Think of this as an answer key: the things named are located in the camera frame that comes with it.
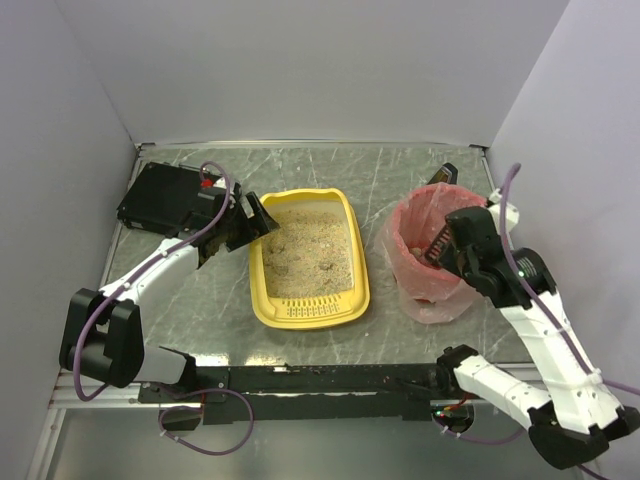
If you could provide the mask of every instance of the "marble surface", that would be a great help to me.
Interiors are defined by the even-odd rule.
[[[253,314],[248,249],[220,252],[158,305],[159,315],[144,318],[146,341],[189,352],[199,365],[426,363],[461,343],[490,361],[530,361],[515,331],[485,300],[448,324],[427,326],[406,317],[398,308],[393,277],[373,250],[375,234],[394,205],[444,162],[458,167],[460,185],[487,195],[491,187],[482,155],[478,149],[449,146],[143,147],[142,163],[199,166],[215,160],[245,192],[258,196],[302,187],[342,190],[358,218],[371,288],[369,309],[356,321],[326,330],[277,330]],[[160,240],[122,229],[109,281],[149,255]]]

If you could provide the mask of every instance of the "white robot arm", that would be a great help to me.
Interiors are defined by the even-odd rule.
[[[529,249],[512,252],[518,275],[553,318],[522,289],[497,233],[499,200],[496,190],[487,208],[469,207],[448,215],[450,241],[435,263],[491,299],[524,342],[546,390],[514,378],[466,346],[445,352],[438,363],[461,390],[484,398],[527,429],[551,465],[568,468],[592,460],[609,441],[636,430],[640,415],[624,407],[604,385],[571,327],[553,278]],[[517,210],[507,204],[508,230],[517,221]]]

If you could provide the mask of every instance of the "plastic bag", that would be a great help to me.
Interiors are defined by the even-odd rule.
[[[450,322],[480,295],[461,278],[419,261],[444,227],[445,215],[486,199],[458,185],[437,183],[418,188],[402,200],[376,235],[375,248],[395,276],[400,308],[420,323]]]

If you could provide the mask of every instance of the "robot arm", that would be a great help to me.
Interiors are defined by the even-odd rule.
[[[278,228],[278,224],[255,194],[243,195],[236,182],[227,189],[224,178],[219,176],[209,175],[200,184],[195,171],[165,165],[152,167],[143,172],[144,176],[138,177],[123,200],[120,213],[124,206],[128,208],[121,219],[128,226],[144,227],[172,238],[163,240],[156,251],[122,278],[99,291],[81,289],[73,296],[59,362],[62,368],[73,370],[82,330],[105,299],[114,296],[97,318],[96,324],[103,328],[92,325],[89,330],[81,352],[80,373],[120,388],[131,382],[145,381],[174,385],[188,391],[196,385],[195,359],[187,353],[145,345],[141,316],[153,316],[159,300],[182,284],[222,245],[229,251],[235,250]],[[184,194],[176,195],[176,185],[181,185],[181,182],[187,184],[187,188],[180,190]],[[227,190],[230,192],[227,207],[215,227],[209,229],[207,225],[211,225],[222,210]],[[159,195],[152,204],[149,202],[150,192]],[[185,207],[177,209],[175,203],[189,195],[192,198]],[[245,211],[243,202],[251,211]],[[156,212],[157,205],[167,204],[171,205],[169,213],[173,218],[179,219],[179,224],[173,224],[170,230],[162,224]],[[149,210],[154,216],[145,215]],[[141,224],[147,219],[150,219],[149,225]],[[191,232],[188,237],[190,243],[180,247],[187,232]],[[134,272],[141,271],[144,273],[134,275]]]
[[[496,191],[487,208],[463,208],[448,215],[449,241],[433,263],[491,299],[524,342],[547,390],[517,380],[467,346],[446,351],[438,363],[461,390],[486,399],[527,429],[547,462],[568,468],[593,460],[608,449],[609,441],[636,430],[640,414],[623,406],[603,384],[573,332],[544,261],[526,248],[513,252],[519,275],[559,323],[522,288],[497,233],[499,199]],[[511,229],[517,210],[508,205],[506,217]]]

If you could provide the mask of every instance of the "white plastic housing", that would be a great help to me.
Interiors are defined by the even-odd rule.
[[[540,371],[560,425],[580,433],[589,433],[589,427],[594,424],[606,427],[617,419],[620,402],[602,384],[600,371],[595,370],[587,358],[564,313],[560,295],[546,292],[540,299],[561,322],[561,330],[556,329],[535,304],[528,310],[518,306],[500,311],[515,328]],[[580,368],[560,335],[562,330],[569,334],[593,373],[587,375]]]
[[[547,392],[500,370],[482,355],[463,360],[454,373],[462,390],[484,398],[527,429],[531,426],[527,411],[550,400]]]
[[[500,193],[499,189],[494,190],[493,192],[491,192],[491,195],[489,195],[489,201],[493,202],[493,205],[487,208],[487,210],[491,212],[491,216],[493,217],[493,223],[495,224],[496,231],[498,233],[500,232],[500,200],[501,199],[502,199],[502,194]],[[516,207],[514,207],[510,203],[507,203],[506,219],[507,219],[506,221],[507,232],[510,232],[513,229],[513,227],[515,227],[518,224],[518,220],[520,220],[520,212]]]

